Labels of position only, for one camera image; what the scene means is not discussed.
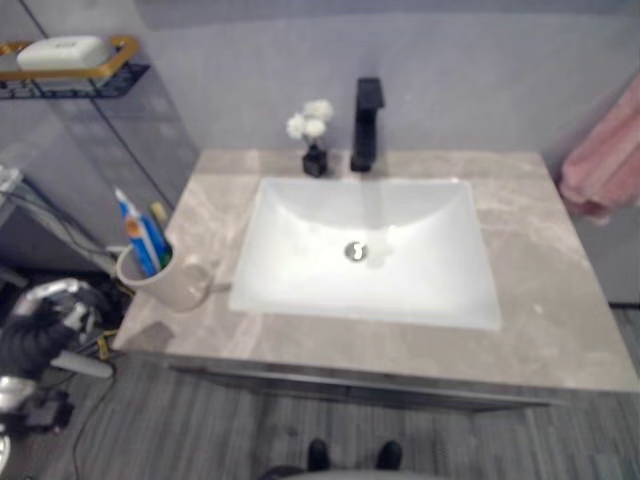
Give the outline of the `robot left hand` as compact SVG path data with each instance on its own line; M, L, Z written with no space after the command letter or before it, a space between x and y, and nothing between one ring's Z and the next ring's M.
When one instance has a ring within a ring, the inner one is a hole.
M53 366L99 379L112 377L110 364L69 350L111 310L104 294L79 279L28 289L1 327L1 374L36 381Z

